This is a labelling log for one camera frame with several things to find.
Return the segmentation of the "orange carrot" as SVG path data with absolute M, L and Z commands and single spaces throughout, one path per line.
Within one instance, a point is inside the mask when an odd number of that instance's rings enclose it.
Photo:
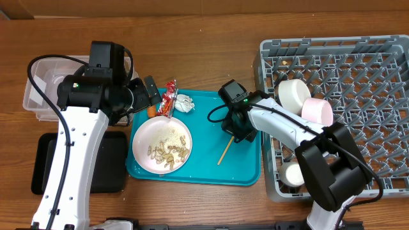
M 155 105 L 147 108 L 147 115 L 149 118 L 154 118 L 157 115 L 157 108 Z

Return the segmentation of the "wooden chopstick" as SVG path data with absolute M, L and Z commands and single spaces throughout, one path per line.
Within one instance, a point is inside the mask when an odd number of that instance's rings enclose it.
M 230 145 L 232 144 L 232 142 L 234 141 L 234 139 L 235 139 L 234 136 L 232 136 L 232 137 L 230 138 L 230 140 L 229 140 L 227 146 L 225 147 L 225 149 L 224 149 L 224 151 L 223 151 L 223 154 L 220 156 L 219 161 L 217 162 L 217 165 L 220 165 L 221 162 L 223 161 L 223 159 L 224 159 L 226 153 L 228 152 L 228 149 L 229 149 Z

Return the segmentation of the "white bowl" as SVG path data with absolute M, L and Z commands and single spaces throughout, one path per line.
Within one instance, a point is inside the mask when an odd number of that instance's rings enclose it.
M 284 80 L 278 86 L 281 106 L 293 114 L 300 115 L 304 102 L 311 97 L 307 85 L 300 79 Z

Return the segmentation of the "white cup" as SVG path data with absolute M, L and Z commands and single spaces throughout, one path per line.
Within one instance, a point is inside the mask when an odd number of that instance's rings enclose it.
M 296 162 L 285 162 L 279 169 L 280 180 L 289 187 L 299 187 L 304 184 L 300 166 Z

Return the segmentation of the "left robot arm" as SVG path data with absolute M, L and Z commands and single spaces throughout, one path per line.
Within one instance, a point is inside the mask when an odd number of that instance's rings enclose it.
M 31 229 L 89 229 L 89 195 L 98 150 L 105 131 L 121 118 L 162 101 L 152 76 L 133 78 L 125 69 L 131 52 L 114 42 L 93 41 L 89 60 L 57 88 L 56 103 L 27 76 L 59 118 L 49 178 Z

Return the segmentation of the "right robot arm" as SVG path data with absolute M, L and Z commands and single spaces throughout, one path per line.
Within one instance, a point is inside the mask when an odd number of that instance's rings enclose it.
M 295 152 L 313 208 L 309 229 L 342 229 L 343 215 L 375 178 L 350 131 L 341 123 L 324 126 L 307 121 L 281 107 L 262 91 L 248 92 L 235 80 L 218 95 L 228 108 L 220 119 L 222 130 L 234 142 L 253 141 L 258 132 L 275 137 Z

